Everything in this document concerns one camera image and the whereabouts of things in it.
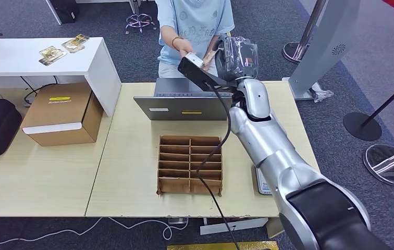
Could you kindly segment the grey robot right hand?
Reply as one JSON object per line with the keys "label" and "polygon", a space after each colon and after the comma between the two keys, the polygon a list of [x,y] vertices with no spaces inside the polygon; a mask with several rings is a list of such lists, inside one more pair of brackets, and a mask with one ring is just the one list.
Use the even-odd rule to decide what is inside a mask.
{"label": "grey robot right hand", "polygon": [[222,35],[213,46],[218,77],[225,81],[258,75],[258,47],[242,36]]}

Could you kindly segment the person's right hand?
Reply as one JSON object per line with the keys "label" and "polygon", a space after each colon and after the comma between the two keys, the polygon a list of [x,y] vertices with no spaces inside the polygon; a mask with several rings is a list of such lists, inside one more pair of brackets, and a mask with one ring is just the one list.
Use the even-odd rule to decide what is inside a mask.
{"label": "person's right hand", "polygon": [[185,57],[189,53],[196,54],[192,44],[186,39],[178,39],[178,41],[175,42],[175,46],[178,49],[181,58]]}

